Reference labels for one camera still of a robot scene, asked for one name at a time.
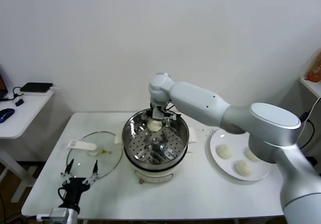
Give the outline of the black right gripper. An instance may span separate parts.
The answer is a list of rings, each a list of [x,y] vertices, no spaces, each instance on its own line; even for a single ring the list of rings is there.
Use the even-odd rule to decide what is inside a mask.
[[[165,127],[168,128],[172,121],[176,121],[176,114],[172,111],[166,110],[165,105],[158,105],[155,103],[150,103],[151,109],[145,109],[142,113],[142,119],[148,120],[153,119],[156,121],[163,121]]]

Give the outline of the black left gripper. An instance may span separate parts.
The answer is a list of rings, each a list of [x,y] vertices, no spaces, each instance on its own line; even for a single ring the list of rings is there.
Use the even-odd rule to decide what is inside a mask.
[[[95,161],[92,174],[88,178],[73,178],[71,168],[74,159],[67,163],[65,171],[61,172],[62,186],[58,188],[58,196],[62,200],[60,208],[68,208],[80,212],[79,202],[83,192],[90,189],[90,185],[98,180],[98,160]]]

